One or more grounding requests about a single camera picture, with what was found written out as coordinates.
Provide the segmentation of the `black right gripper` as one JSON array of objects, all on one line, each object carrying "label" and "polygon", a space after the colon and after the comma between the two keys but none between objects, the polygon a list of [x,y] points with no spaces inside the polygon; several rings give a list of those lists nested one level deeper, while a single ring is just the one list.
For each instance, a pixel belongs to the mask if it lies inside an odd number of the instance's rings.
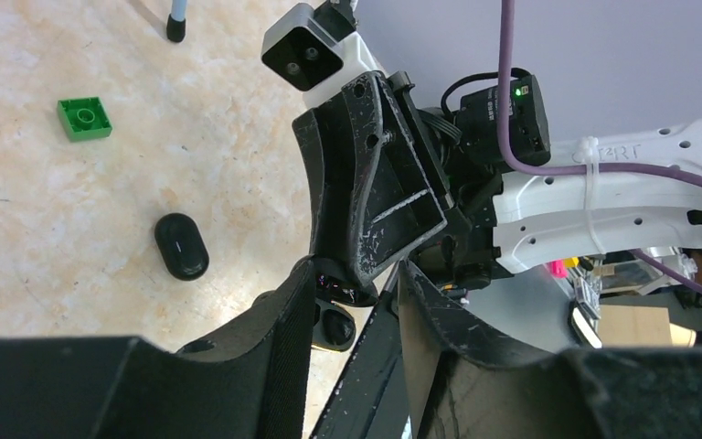
[{"label": "black right gripper", "polygon": [[404,71],[365,72],[293,120],[310,253],[355,288],[410,254],[440,289],[484,289],[509,276],[493,237],[502,174],[464,152],[451,112],[418,108],[414,87]]}]

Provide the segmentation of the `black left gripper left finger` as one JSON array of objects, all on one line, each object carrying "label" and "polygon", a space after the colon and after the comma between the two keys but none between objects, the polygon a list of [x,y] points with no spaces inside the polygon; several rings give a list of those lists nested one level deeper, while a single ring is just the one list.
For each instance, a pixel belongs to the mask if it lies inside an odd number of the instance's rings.
[{"label": "black left gripper left finger", "polygon": [[298,438],[316,267],[176,352],[137,336],[0,338],[0,438]]}]

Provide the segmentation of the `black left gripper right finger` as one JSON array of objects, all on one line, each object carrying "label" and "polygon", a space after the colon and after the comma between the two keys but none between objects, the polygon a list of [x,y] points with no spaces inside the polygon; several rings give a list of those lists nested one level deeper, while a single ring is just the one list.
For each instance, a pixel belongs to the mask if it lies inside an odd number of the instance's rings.
[{"label": "black left gripper right finger", "polygon": [[416,438],[702,438],[702,347],[568,348],[516,340],[398,267]]}]

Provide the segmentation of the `black earbud charging case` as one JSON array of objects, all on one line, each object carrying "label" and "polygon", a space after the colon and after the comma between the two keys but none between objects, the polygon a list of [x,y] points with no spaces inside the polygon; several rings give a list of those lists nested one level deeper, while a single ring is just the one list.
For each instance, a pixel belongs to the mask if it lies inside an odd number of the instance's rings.
[{"label": "black earbud charging case", "polygon": [[208,269],[209,255],[196,222],[184,213],[164,215],[154,225],[154,240],[165,268],[176,279],[190,282]]}]

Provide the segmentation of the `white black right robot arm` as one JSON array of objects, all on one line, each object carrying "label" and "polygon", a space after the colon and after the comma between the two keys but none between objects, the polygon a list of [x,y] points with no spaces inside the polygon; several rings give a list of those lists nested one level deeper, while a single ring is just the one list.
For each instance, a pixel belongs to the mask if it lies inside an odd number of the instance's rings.
[{"label": "white black right robot arm", "polygon": [[516,69],[509,89],[517,166],[493,87],[419,109],[403,73],[370,71],[294,120],[322,281],[363,287],[409,260],[434,284],[481,288],[570,257],[702,252],[702,119],[553,145],[535,76]]}]

